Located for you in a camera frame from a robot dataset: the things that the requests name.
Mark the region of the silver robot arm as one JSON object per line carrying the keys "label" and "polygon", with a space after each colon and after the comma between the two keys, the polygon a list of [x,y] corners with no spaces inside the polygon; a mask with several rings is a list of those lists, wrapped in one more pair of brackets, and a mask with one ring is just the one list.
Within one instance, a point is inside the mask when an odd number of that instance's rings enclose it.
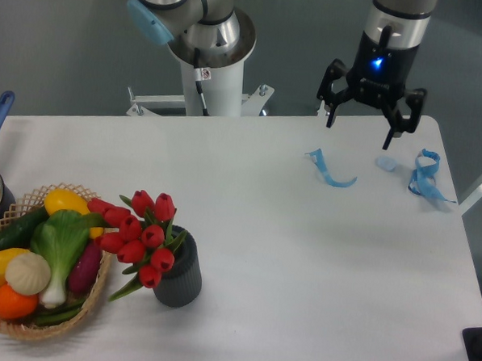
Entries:
{"label": "silver robot arm", "polygon": [[437,0],[372,0],[351,67],[333,60],[316,97],[333,125],[339,105],[354,100],[383,112],[389,124],[383,149],[403,133],[415,133],[428,91],[410,89],[407,77]]}

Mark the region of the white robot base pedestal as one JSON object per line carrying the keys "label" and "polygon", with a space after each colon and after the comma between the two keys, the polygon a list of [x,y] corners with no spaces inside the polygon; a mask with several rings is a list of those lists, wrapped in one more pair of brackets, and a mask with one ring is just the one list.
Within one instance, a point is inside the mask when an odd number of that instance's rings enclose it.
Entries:
{"label": "white robot base pedestal", "polygon": [[251,56],[256,31],[250,17],[234,9],[217,25],[196,23],[168,43],[180,64],[182,94],[135,96],[130,90],[128,115],[154,116],[183,109],[188,116],[264,116],[275,89],[265,83],[243,91],[244,63]]}

